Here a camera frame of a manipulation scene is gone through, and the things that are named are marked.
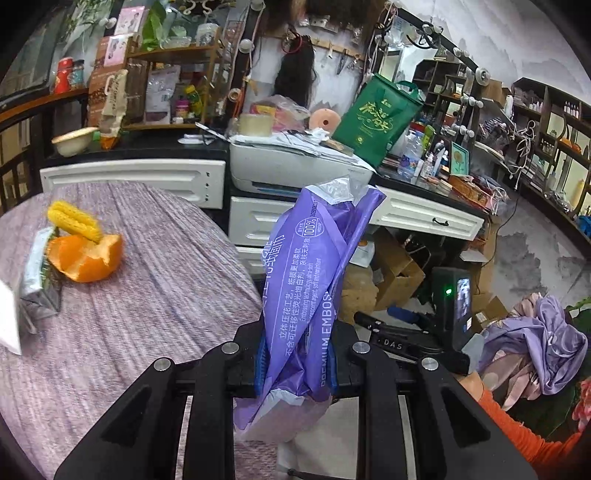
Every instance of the picture frame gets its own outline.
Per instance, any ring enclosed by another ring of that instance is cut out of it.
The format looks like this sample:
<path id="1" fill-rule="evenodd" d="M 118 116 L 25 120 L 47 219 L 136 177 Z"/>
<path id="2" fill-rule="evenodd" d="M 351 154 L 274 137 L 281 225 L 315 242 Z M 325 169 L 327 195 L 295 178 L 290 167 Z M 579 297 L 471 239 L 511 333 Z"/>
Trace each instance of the picture frame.
<path id="1" fill-rule="evenodd" d="M 468 175 L 470 172 L 470 152 L 461 145 L 452 142 L 449 173 L 450 175 Z"/>

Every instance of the purple tablecloth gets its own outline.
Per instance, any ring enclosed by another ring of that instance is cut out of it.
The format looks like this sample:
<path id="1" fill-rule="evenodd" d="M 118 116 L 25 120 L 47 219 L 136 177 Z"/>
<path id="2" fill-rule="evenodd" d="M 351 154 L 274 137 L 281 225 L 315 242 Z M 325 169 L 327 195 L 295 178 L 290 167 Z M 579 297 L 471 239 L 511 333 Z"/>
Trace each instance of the purple tablecloth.
<path id="1" fill-rule="evenodd" d="M 0 346 L 0 413 L 47 478 L 156 358 L 200 358 L 261 308 L 234 246 L 199 208 L 131 182 L 60 187 L 3 215 L 0 279 L 12 288 L 57 199 L 95 215 L 104 232 L 121 233 L 125 253 L 107 280 L 64 281 L 61 312 L 37 324 L 23 356 Z M 236 444 L 236 477 L 274 478 L 275 454 Z"/>

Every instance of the purple tissue package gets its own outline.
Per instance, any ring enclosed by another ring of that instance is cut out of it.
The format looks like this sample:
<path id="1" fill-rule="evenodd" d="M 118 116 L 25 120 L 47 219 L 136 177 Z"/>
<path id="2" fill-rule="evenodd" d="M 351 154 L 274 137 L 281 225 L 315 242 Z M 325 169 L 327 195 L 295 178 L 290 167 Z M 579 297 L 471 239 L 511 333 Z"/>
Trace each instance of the purple tissue package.
<path id="1" fill-rule="evenodd" d="M 236 401 L 238 438 L 289 441 L 330 405 L 327 355 L 345 267 L 384 197 L 336 179 L 302 189 L 277 221 L 262 254 L 268 369 L 262 394 Z"/>

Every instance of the black handle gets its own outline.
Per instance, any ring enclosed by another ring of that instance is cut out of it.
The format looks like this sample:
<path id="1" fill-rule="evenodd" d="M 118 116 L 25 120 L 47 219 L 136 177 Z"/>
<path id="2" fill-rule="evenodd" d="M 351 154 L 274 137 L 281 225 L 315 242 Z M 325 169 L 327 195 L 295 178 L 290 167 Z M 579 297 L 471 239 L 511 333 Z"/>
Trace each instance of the black handle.
<path id="1" fill-rule="evenodd" d="M 441 226 L 449 226 L 449 222 L 446 220 L 444 223 L 438 222 L 435 217 L 433 217 L 433 222 Z"/>

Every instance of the snack package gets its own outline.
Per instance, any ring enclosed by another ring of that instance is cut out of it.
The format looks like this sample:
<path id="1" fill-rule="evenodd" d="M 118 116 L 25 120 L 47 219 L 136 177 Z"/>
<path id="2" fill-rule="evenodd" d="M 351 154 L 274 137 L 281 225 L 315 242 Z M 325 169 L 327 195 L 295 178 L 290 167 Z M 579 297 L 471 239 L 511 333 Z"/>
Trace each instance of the snack package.
<path id="1" fill-rule="evenodd" d="M 253 103 L 250 113 L 273 116 L 275 118 L 274 132 L 286 130 L 303 132 L 306 130 L 304 120 L 310 117 L 308 109 L 299 106 L 291 98 L 282 95 L 273 95 Z"/>
<path id="2" fill-rule="evenodd" d="M 32 322 L 60 311 L 60 276 L 49 263 L 47 244 L 58 237 L 57 227 L 39 230 L 33 240 L 22 275 L 21 304 Z"/>

